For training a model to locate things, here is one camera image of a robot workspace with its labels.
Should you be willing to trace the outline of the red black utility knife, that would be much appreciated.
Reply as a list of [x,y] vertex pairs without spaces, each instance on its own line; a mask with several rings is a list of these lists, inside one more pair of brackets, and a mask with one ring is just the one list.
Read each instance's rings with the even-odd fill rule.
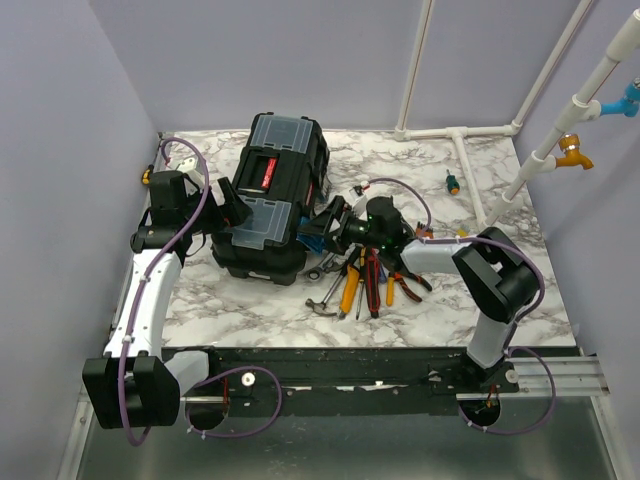
[[365,290],[367,305],[372,318],[379,317],[380,292],[379,292],[379,268],[380,263],[377,254],[372,248],[365,249]]

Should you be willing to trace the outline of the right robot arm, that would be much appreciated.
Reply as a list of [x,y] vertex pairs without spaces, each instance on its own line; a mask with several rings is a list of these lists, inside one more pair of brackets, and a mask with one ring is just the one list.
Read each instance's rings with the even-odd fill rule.
[[360,219],[337,196],[315,218],[298,227],[303,235],[319,237],[331,253],[342,254],[359,245],[377,251],[384,266],[404,276],[423,273],[458,274],[479,314],[460,379],[480,392],[496,380],[495,366],[504,359],[521,319],[535,310],[545,295],[537,266],[496,228],[475,236],[420,237],[390,197],[375,197]]

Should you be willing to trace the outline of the black plastic toolbox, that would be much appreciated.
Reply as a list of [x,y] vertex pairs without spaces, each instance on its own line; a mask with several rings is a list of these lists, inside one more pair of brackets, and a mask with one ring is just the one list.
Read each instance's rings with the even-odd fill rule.
[[297,229],[315,216],[315,204],[327,196],[329,158],[317,121],[272,112],[256,115],[231,182],[251,214],[212,236],[216,263],[235,278],[294,283],[308,250],[297,239]]

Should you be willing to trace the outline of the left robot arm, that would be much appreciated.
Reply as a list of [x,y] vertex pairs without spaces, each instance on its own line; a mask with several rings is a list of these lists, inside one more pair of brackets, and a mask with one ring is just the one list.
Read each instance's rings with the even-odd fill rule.
[[220,368],[203,352],[162,358],[169,300],[194,236],[220,233],[251,214],[228,178],[218,185],[222,204],[189,174],[161,171],[149,177],[150,205],[130,240],[131,281],[118,323],[102,355],[86,360],[82,371],[104,429],[171,426],[189,390],[209,395],[221,385]]

